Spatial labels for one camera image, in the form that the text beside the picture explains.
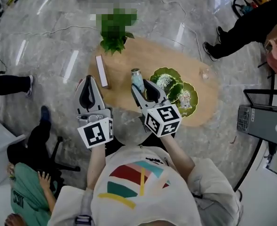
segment oval table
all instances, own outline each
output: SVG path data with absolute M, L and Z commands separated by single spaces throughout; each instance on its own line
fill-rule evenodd
M 161 67 L 175 69 L 183 82 L 190 83 L 198 94 L 195 112 L 184 117 L 182 125 L 197 127 L 206 123 L 214 114 L 217 106 L 218 81 L 208 65 L 186 56 L 185 54 L 165 48 L 155 42 L 136 37 L 127 39 L 126 49 L 105 54 L 100 46 L 91 57 L 88 74 L 93 75 L 102 92 L 104 102 L 113 107 L 141 112 L 131 94 L 131 69 L 139 68 L 144 79 L 150 79 L 154 71 Z M 95 56 L 102 55 L 110 89 L 102 88 Z M 208 79 L 203 79 L 200 71 L 206 71 Z

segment person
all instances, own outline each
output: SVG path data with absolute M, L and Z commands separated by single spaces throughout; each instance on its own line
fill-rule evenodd
M 0 75 L 0 96 L 24 92 L 26 97 L 32 93 L 34 78 L 32 75 L 19 77 L 13 75 Z
M 59 195 L 57 175 L 49 161 L 45 143 L 51 122 L 46 106 L 41 107 L 41 120 L 31 132 L 28 147 L 10 145 L 7 149 L 11 182 L 11 206 L 7 226 L 46 226 Z
M 243 15 L 228 32 L 217 27 L 217 33 L 220 44 L 203 44 L 213 61 L 231 55 L 253 41 L 266 46 L 269 40 L 277 38 L 277 0 L 265 2 Z
M 187 156 L 171 135 L 93 147 L 84 195 L 66 191 L 48 226 L 236 226 L 242 211 L 214 163 Z

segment bottle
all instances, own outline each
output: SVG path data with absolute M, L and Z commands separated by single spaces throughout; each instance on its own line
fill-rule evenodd
M 142 74 L 140 73 L 140 70 L 135 68 L 131 70 L 131 81 L 132 84 L 136 85 L 138 89 L 143 93 L 144 92 L 144 84 L 142 80 Z

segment potted plant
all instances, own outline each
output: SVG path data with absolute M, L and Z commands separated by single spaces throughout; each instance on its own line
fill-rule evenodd
M 109 50 L 113 55 L 115 51 L 121 53 L 125 48 L 127 38 L 134 39 L 130 32 L 126 32 L 126 26 L 132 26 L 137 20 L 137 10 L 132 9 L 131 13 L 126 13 L 124 8 L 114 8 L 113 14 L 98 14 L 96 16 L 98 25 L 101 26 L 101 36 L 103 41 L 101 46 L 105 53 Z

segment marble floor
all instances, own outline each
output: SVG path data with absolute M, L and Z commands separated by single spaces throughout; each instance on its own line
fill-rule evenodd
M 196 31 L 201 46 L 204 41 L 216 42 L 217 26 L 227 31 L 237 19 L 231 9 L 233 0 L 177 1 L 187 11 L 184 23 Z M 195 34 L 181 29 L 183 10 L 177 3 L 164 4 L 162 0 L 19 0 L 7 8 L 0 22 L 0 58 L 8 66 L 7 74 L 35 77 L 31 97 L 23 93 L 0 97 L 0 121 L 17 135 L 29 135 L 39 122 L 40 107 L 48 106 L 52 114 L 48 149 L 53 150 L 56 136 L 63 136 L 57 160 L 81 167 L 81 172 L 63 171 L 65 182 L 79 188 L 85 187 L 90 151 L 77 132 L 73 95 L 78 81 L 87 74 L 101 36 L 98 30 L 78 27 L 41 33 L 70 25 L 95 27 L 94 14 L 117 2 L 138 9 L 138 21 L 128 29 L 135 36 L 199 59 Z M 268 89 L 268 72 L 257 68 L 263 56 L 256 42 L 216 62 L 202 47 L 201 53 L 203 62 L 217 73 L 220 82 L 218 106 L 207 124 L 197 128 L 181 126 L 176 140 L 187 154 L 211 158 L 234 186 L 257 144 L 257 139 L 236 130 L 238 106 L 247 103 L 242 91 Z M 114 133 L 121 142 L 138 144 L 148 136 L 138 113 L 114 108 L 113 115 Z

